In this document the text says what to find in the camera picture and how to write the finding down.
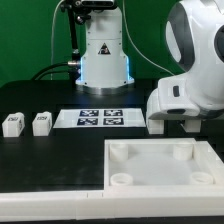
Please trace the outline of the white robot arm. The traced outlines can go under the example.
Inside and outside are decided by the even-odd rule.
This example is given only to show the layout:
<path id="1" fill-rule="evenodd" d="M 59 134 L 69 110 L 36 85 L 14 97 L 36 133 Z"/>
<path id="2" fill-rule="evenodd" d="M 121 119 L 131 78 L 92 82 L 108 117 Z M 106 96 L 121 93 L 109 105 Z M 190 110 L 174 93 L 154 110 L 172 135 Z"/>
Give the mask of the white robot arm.
<path id="1" fill-rule="evenodd" d="M 77 84 L 100 94 L 131 82 L 122 51 L 125 11 L 91 12 L 86 52 Z M 224 0 L 180 0 L 166 22 L 167 47 L 184 70 L 158 81 L 147 102 L 146 117 L 215 118 L 224 113 Z"/>

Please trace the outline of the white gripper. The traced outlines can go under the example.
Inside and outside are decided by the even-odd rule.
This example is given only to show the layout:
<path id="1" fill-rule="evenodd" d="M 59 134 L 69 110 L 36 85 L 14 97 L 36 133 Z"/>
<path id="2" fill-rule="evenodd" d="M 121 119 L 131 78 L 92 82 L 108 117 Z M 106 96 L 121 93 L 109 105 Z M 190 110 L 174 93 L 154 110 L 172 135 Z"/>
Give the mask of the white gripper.
<path id="1" fill-rule="evenodd" d="M 214 119 L 224 114 L 224 108 L 214 105 L 204 108 L 187 95 L 184 77 L 168 77 L 158 81 L 148 102 L 146 117 L 151 120 Z"/>

